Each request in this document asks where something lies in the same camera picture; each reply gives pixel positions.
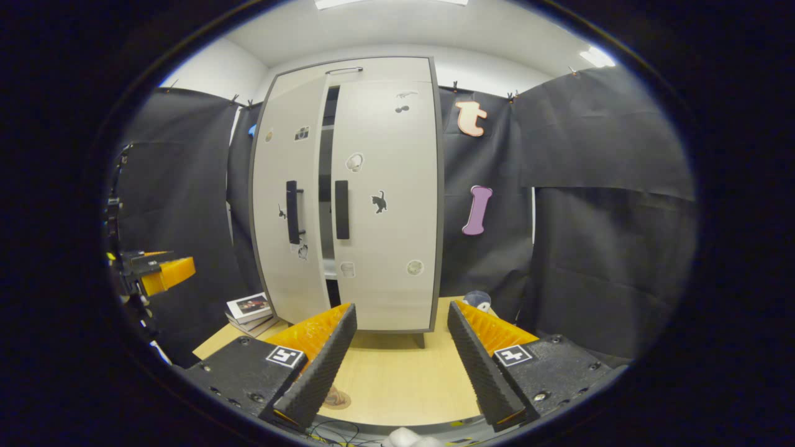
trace blue object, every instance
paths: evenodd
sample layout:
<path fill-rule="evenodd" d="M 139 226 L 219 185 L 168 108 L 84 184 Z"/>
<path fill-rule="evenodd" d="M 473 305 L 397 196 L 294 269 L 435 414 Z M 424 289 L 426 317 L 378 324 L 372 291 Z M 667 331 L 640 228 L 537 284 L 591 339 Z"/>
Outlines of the blue object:
<path fill-rule="evenodd" d="M 488 293 L 480 290 L 472 290 L 470 293 L 464 295 L 461 301 L 473 305 L 483 312 L 488 312 L 491 308 L 491 297 Z"/>

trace cabinet top handle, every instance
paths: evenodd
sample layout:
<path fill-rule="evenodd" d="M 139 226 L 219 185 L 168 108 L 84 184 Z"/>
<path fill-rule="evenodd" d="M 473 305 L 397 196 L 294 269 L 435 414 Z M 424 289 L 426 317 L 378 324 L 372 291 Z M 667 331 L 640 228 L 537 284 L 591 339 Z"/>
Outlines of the cabinet top handle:
<path fill-rule="evenodd" d="M 347 68 L 337 68 L 336 70 L 329 70 L 326 72 L 327 75 L 332 74 L 333 72 L 341 72 L 343 70 L 356 70 L 357 72 L 361 72 L 364 70 L 362 67 L 347 67 Z"/>

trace white wall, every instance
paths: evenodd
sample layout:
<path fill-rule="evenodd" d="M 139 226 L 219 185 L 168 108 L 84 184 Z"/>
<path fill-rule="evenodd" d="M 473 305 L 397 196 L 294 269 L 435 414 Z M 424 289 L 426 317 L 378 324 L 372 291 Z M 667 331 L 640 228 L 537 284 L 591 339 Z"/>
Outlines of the white wall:
<path fill-rule="evenodd" d="M 222 38 L 186 60 L 161 87 L 171 87 L 177 81 L 175 88 L 203 91 L 228 99 L 240 95 L 237 102 L 245 104 L 248 99 L 262 101 L 262 98 L 256 99 L 256 92 L 267 72 L 268 68 L 254 55 Z"/>
<path fill-rule="evenodd" d="M 433 56 L 440 86 L 452 87 L 452 82 L 457 80 L 459 88 L 499 96 L 508 92 L 521 93 L 552 79 L 525 65 L 481 52 L 431 45 L 367 45 L 322 52 L 269 68 L 254 93 L 254 102 L 265 99 L 270 83 L 281 72 L 330 60 L 365 56 Z"/>

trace cabinet leg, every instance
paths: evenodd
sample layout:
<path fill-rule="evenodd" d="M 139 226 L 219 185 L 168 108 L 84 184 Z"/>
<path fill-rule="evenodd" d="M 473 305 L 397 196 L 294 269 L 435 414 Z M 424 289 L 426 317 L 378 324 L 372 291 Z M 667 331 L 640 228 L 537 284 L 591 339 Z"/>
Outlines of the cabinet leg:
<path fill-rule="evenodd" d="M 417 346 L 419 346 L 420 349 L 425 349 L 425 333 L 419 332 L 413 335 L 414 335 L 414 340 L 417 342 Z"/>

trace stack of books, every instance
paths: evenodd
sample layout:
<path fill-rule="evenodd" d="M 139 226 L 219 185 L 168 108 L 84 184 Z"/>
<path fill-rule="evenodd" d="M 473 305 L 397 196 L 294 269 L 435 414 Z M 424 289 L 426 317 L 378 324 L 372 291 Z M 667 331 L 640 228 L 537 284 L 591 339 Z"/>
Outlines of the stack of books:
<path fill-rule="evenodd" d="M 235 326 L 248 336 L 255 338 L 276 324 L 268 298 L 264 293 L 227 302 L 229 308 L 225 314 L 229 324 Z"/>

